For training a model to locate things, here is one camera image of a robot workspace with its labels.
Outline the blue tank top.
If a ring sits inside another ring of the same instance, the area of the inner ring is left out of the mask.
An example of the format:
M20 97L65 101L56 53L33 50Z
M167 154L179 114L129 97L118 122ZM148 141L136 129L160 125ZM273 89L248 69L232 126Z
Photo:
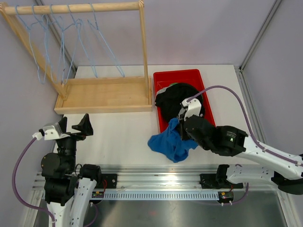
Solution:
M166 156L173 163L184 161L190 149L196 149L198 144L194 140L182 140L177 127L180 125L178 118L172 118L165 131L153 135L147 142L148 147Z

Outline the black tank top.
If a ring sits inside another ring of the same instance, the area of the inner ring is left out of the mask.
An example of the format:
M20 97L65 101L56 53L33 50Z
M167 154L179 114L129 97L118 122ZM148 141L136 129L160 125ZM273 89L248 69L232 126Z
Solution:
M178 113L181 109L181 102L198 93L198 90L187 83L178 83L169 86L164 93L156 95L155 106L160 109L162 118L166 123L170 120L178 118Z

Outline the light blue hanger of grey top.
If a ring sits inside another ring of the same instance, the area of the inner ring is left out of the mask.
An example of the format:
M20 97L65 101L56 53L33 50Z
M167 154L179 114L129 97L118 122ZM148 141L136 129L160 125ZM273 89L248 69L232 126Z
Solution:
M80 43L82 44L80 32L81 32L81 28L82 28L82 24L83 24L83 22L82 22L82 20L80 18L78 18L77 20L75 20L75 18L73 17L73 15L71 13L69 5L66 5L66 7L68 9L68 12L69 12L72 20L73 20L73 23L71 23L68 26L64 25L64 20L62 19L62 17L58 17L62 22L60 23L58 21L57 17L55 16L54 10L53 10L54 9L54 5L50 5L51 16L54 19L54 23L59 27L59 29L61 31L60 32L60 34L61 34L61 36L60 36L60 38L61 38L61 41L60 41L60 57L59 57L59 66L58 66L58 69L60 69L60 67L61 67L61 59L62 59L63 60L62 84L64 84L64 85L70 79L71 73L75 72L75 68L74 68L74 63L73 62L74 62L74 56L75 56L75 53L76 53L78 41L80 41ZM64 44L64 40L65 40L65 38L64 38L64 32L66 30L68 30L70 27L74 27L77 30L77 32L78 32L72 56L69 55L68 51L65 48L65 44Z

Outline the light blue hanger of black top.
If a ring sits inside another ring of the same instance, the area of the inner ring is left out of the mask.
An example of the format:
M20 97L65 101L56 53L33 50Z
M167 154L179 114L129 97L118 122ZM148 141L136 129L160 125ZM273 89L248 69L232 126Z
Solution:
M88 45L88 47L86 48L85 45L84 45L84 41L83 41L83 39L81 37L81 32L83 31L85 38L87 38L84 22L80 18L75 19L75 17L73 16L73 14L71 12L70 5L67 4L66 6L67 6L67 9L68 9L69 15L72 18L72 23L69 24L67 27L63 28L62 35L64 35L64 32L67 31L70 27L74 27L75 30L77 31L76 44L74 46L74 50L73 50L73 53L72 53L69 71L71 70L72 63L74 63L74 58L75 58L75 53L76 53L76 50L77 50L78 43L80 43L80 45L81 45L81 47L82 47L82 49L83 49L83 51L85 53L85 56L86 56L87 60L89 61L89 66L92 69L93 75L95 76L95 78L98 78L98 74L97 74L97 70L96 70L96 65L95 65L95 60L92 57L92 48L90 47L90 45Z

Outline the light blue hanger of green top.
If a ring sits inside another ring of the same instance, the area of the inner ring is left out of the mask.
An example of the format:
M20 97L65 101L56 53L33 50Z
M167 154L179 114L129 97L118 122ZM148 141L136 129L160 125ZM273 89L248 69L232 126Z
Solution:
M44 31L44 34L45 34L45 37L44 37L45 55L46 55L45 67L47 68L47 65L49 66L51 81L54 82L54 83L56 83L57 79L54 78L54 75L53 75L53 64L52 64L50 56L49 56L49 38L50 38L49 25L50 25L50 23L49 23L49 20L48 20L48 15L43 14L41 16L41 19L38 19L38 17L36 16L34 7L35 7L35 5L32 5L32 13L34 15L34 18L40 24L40 26L42 27L42 29Z

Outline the light blue hanger of white top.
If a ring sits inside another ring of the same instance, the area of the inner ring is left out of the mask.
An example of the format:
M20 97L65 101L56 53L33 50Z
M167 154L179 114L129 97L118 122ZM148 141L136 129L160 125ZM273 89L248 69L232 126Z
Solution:
M17 5L14 7L14 10L16 12L17 18L22 22L22 24L25 27L26 34L27 34L27 44L29 45L29 53L32 54L32 57L34 59L35 65L37 67L37 78L40 84L44 85L46 82L46 79L48 77L47 70L48 70L48 62L47 59L43 56L43 54L40 52L39 48L34 44L34 40L32 39L32 30L36 25L39 25L44 33L44 43L45 47L47 48L47 34L46 34L46 27L44 25L44 22L42 21L43 17L39 18L34 13L34 5L31 6L32 10L32 16L35 18L35 22L28 24L22 17L21 17L21 10L19 9L20 6Z

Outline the grey tank top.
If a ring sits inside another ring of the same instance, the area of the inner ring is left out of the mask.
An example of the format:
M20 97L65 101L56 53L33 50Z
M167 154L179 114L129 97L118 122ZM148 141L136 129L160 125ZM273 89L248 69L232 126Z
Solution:
M157 93L156 93L156 95L159 95L159 94L161 94L161 93L164 93L164 92L167 90L167 88L169 88L169 87L164 87L164 88L158 90Z

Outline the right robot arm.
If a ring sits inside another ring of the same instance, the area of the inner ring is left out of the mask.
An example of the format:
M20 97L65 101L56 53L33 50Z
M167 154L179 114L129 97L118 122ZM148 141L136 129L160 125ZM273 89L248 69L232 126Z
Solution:
M263 144L233 126L214 126L208 120L193 115L181 122L182 134L204 150L222 157L238 157L258 163L258 166L221 164L206 186L230 188L243 183L263 183L277 186L288 194L303 193L303 157L291 155Z

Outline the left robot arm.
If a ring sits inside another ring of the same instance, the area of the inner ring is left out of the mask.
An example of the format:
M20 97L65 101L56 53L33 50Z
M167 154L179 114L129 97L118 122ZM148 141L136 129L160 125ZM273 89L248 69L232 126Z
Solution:
M45 140L54 140L57 151L46 154L41 160L45 178L45 201L52 215L51 227L82 227L93 190L102 184L98 165L84 164L75 175L77 142L93 135L89 114L67 131L67 117L45 125Z

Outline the wooden clothes rack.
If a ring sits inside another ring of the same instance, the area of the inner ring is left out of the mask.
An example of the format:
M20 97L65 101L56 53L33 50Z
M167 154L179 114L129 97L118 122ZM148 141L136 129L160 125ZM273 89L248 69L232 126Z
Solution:
M144 75L139 77L109 77L69 79L52 86L58 93L54 111L57 114L84 114L84 113L126 113L126 112L150 112L152 111L152 86L148 75L147 45L144 18L144 1L94 3L96 12L138 11L143 49ZM92 13L88 3L71 4L72 13ZM31 6L21 6L21 15L31 15ZM36 15L50 15L50 6L35 6ZM55 14L67 14L66 5L54 5ZM20 39L23 46L29 52L27 34L24 25L17 18L14 7L7 3L0 4L0 13L6 20L11 30Z

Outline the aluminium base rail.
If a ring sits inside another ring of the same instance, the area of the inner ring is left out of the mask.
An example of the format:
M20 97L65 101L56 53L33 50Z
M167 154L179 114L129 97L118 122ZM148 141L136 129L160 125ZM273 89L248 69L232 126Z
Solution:
M186 169L161 172L156 169L103 169L101 183L92 190L92 201L218 201L222 192L277 191L276 185L244 182L216 189L206 179L215 172Z

